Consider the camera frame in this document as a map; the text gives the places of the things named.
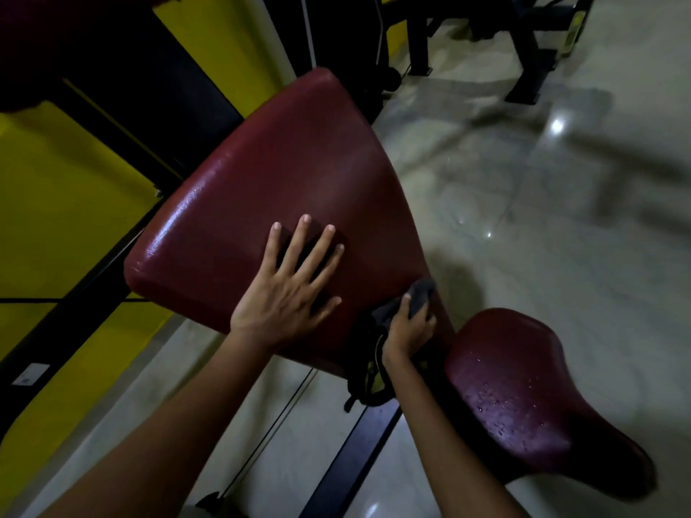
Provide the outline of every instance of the left hand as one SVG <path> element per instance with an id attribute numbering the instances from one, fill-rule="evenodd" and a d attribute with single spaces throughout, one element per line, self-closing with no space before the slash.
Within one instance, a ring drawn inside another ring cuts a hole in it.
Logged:
<path id="1" fill-rule="evenodd" d="M 272 226 L 261 268 L 230 318 L 232 336 L 246 338 L 253 345 L 275 352 L 316 329 L 341 303 L 341 298 L 334 296 L 311 314 L 316 296 L 333 276 L 344 251 L 343 245 L 338 245 L 326 267 L 310 282 L 336 232 L 333 225 L 327 225 L 312 252 L 296 270 L 311 220 L 309 215 L 300 218 L 280 269 L 276 269 L 276 259 L 281 224 Z"/>

